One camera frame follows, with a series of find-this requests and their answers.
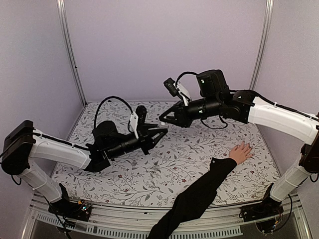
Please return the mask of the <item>person's bare hand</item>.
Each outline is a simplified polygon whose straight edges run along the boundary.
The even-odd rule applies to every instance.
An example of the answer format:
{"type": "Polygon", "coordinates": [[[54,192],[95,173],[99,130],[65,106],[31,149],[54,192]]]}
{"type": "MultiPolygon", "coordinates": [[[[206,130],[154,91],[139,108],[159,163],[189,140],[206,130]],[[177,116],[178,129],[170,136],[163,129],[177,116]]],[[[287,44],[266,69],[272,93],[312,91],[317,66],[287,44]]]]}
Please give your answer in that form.
{"type": "Polygon", "coordinates": [[[245,143],[244,141],[240,144],[235,146],[229,152],[229,158],[233,159],[237,165],[243,163],[247,159],[253,157],[252,147],[250,143],[245,143]]]}

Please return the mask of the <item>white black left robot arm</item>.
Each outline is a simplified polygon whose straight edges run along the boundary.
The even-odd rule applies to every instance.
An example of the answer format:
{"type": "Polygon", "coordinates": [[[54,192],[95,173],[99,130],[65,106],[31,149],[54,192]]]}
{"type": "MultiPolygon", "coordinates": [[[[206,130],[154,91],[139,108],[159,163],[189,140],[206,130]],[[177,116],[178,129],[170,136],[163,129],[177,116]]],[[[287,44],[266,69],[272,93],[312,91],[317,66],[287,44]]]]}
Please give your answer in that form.
{"type": "Polygon", "coordinates": [[[148,155],[167,132],[165,126],[140,123],[134,132],[122,134],[114,122],[107,120],[93,129],[94,143],[82,147],[45,135],[34,128],[32,121],[25,120],[5,138],[0,165],[6,174],[18,176],[40,192],[63,216],[70,216],[74,205],[69,202],[64,187],[52,180],[34,159],[48,159],[87,172],[100,172],[115,158],[132,151],[140,149],[148,155]]]}

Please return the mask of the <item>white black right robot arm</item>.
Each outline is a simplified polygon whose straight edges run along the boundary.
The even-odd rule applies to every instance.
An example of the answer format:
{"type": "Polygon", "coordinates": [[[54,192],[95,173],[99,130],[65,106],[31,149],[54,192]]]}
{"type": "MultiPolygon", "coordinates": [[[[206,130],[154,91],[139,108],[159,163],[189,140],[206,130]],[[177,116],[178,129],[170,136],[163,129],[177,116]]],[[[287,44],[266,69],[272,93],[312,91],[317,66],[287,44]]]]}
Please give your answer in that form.
{"type": "Polygon", "coordinates": [[[194,101],[178,80],[165,80],[164,86],[180,101],[161,114],[160,121],[190,127],[194,120],[220,116],[266,126],[304,143],[301,158],[269,186],[258,205],[260,216],[268,217],[290,192],[319,172],[319,118],[274,103],[253,90],[231,90],[221,70],[208,70],[195,76],[202,98],[194,101]]]}

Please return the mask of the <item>black sleeved forearm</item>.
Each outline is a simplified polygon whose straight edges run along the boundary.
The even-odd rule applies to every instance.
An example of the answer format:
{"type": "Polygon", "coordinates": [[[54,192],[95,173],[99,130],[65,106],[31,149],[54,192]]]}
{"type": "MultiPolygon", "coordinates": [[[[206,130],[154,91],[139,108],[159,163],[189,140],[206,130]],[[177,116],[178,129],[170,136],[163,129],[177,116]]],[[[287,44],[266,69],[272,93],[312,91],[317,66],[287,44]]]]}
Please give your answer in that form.
{"type": "Polygon", "coordinates": [[[176,197],[172,208],[152,227],[148,238],[167,239],[181,223],[199,219],[236,166],[231,158],[212,158],[209,171],[176,197]]]}

